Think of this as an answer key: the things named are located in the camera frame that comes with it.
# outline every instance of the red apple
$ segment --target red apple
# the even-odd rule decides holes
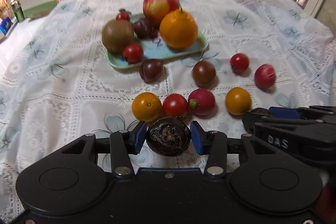
[[[142,4],[143,14],[155,27],[160,26],[165,15],[179,8],[179,0],[144,0]]]
[[[254,81],[258,88],[265,90],[274,85],[277,76],[270,64],[261,65],[254,74]]]

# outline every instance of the green tray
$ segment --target green tray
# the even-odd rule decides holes
[[[137,21],[143,17],[142,14],[134,15],[131,17],[131,22]],[[140,45],[143,49],[143,60],[146,59],[172,59],[178,57],[184,57],[196,52],[204,52],[208,47],[208,42],[205,36],[199,32],[198,37],[194,44],[190,47],[182,50],[173,50],[164,43],[160,34],[155,39],[143,39],[140,41]],[[112,54],[106,50],[106,57],[109,64],[116,69],[129,69],[140,66],[142,61],[136,64],[128,64],[122,59],[121,54]]]

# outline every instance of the white tablecloth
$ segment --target white tablecloth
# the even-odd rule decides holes
[[[235,138],[244,133],[241,120],[224,106],[226,93],[237,86],[251,94],[253,108],[330,103],[332,33],[292,0],[180,0],[206,36],[209,50],[166,62],[164,74],[152,84],[144,83],[136,69],[114,70],[105,57],[101,29],[119,8],[140,13],[142,1],[64,0],[9,64],[0,83],[0,211],[5,221],[23,210],[15,191],[23,169],[85,133],[104,137],[129,128],[135,120],[131,103],[141,92],[162,101],[171,93],[187,98],[196,88],[190,72],[199,60],[213,63],[218,77],[211,87],[216,109],[207,117],[193,117],[205,130]],[[251,73],[245,77],[230,68],[230,57],[237,52],[250,57]],[[253,72],[264,63],[277,72],[270,93],[254,85]],[[100,155],[105,170],[107,159]],[[206,156],[196,155],[190,145],[179,157],[162,157],[145,145],[131,160],[135,168],[204,168]],[[228,171],[238,165],[238,157],[229,155]]]

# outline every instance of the blue gripper pad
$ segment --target blue gripper pad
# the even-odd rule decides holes
[[[190,132],[191,132],[191,140],[195,147],[197,154],[203,155],[203,145],[201,140],[201,134],[199,133],[198,129],[194,125],[194,123],[190,124]]]
[[[138,130],[136,137],[135,137],[134,151],[136,154],[140,153],[143,143],[145,142],[146,132],[147,132],[147,125],[144,122],[142,126],[140,127],[140,129]]]
[[[286,107],[270,107],[268,109],[275,118],[281,119],[301,119],[300,114],[293,108],[286,108]]]

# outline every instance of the tomato stem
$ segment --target tomato stem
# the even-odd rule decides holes
[[[189,106],[192,108],[192,109],[195,109],[197,107],[198,103],[195,99],[191,99],[190,102],[189,102]]]

